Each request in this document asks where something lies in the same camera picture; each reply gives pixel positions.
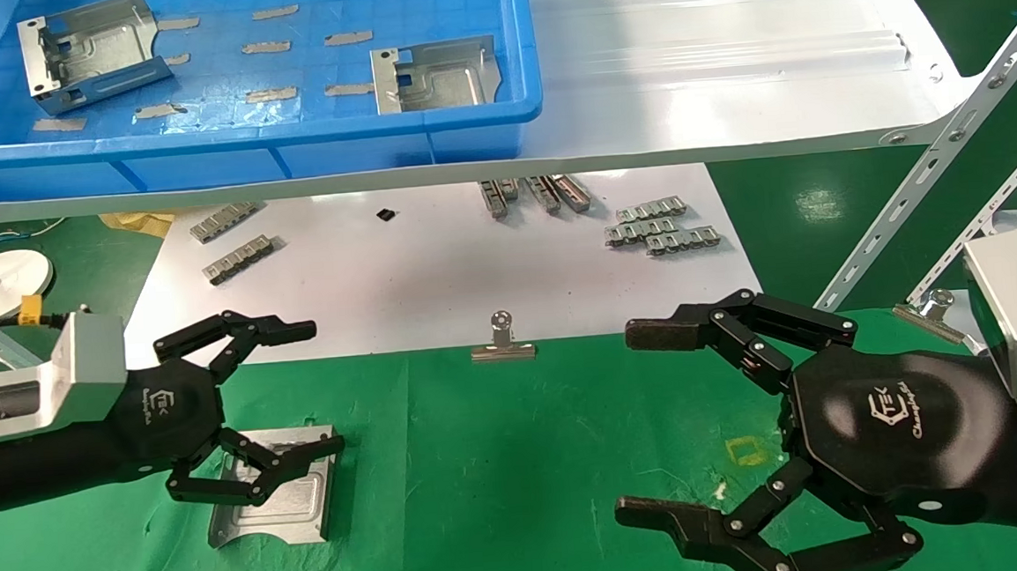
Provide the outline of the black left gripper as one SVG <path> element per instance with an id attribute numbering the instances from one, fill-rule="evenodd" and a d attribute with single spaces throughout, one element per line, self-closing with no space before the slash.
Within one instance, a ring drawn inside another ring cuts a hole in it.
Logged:
<path id="1" fill-rule="evenodd" d="M 256 348 L 299 343 L 316 334 L 315 321 L 284 323 L 276 315 L 255 318 L 227 310 L 158 338 L 152 345 L 157 360 L 168 362 L 130 370 L 110 410 L 111 434 L 121 459 L 117 477 L 172 471 L 167 491 L 175 502 L 262 506 L 280 486 L 307 475 L 312 463 L 344 451 L 346 441 L 340 435 L 320 434 L 313 442 L 277 452 L 239 431 L 221 429 L 218 384 L 232 377 Z M 183 360 L 222 339 L 229 343 L 208 369 Z M 243 482 L 191 475 L 218 445 L 257 470 L 257 478 Z"/>

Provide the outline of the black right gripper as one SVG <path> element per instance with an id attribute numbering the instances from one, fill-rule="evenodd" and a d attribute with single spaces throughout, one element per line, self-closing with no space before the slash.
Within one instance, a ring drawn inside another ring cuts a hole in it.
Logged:
<path id="1" fill-rule="evenodd" d="M 924 546 L 898 515 L 957 524 L 994 522 L 1013 511 L 1004 458 L 1013 402 L 997 372 L 969 355 L 857 352 L 850 348 L 853 321 L 751 290 L 715 304 L 680 304 L 668 317 L 629 320 L 624 333 L 630 350 L 710 348 L 762 391 L 790 390 L 791 450 L 805 459 L 787 462 L 731 513 L 698 503 L 617 500 L 620 525 L 668 534 L 682 559 L 734 571 L 890 571 Z M 792 373 L 791 358 L 769 338 L 819 354 Z M 763 539 L 807 489 L 863 523 L 868 534 L 791 553 Z"/>

